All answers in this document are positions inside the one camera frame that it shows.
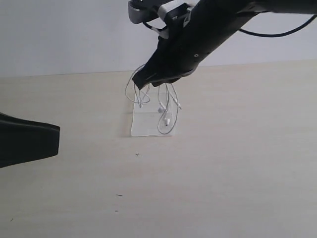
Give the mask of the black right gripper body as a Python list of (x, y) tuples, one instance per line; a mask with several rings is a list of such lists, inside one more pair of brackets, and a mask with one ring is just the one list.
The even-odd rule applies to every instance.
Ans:
[(143, 68), (144, 77), (183, 77), (248, 21), (244, 5), (198, 4), (190, 20), (170, 30)]

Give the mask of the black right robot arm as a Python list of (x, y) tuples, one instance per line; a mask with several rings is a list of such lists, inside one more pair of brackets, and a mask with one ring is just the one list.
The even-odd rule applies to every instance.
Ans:
[(128, 15), (158, 33), (156, 51), (132, 80), (139, 89), (192, 74), (200, 62), (260, 13), (310, 14), (315, 0), (131, 0)]

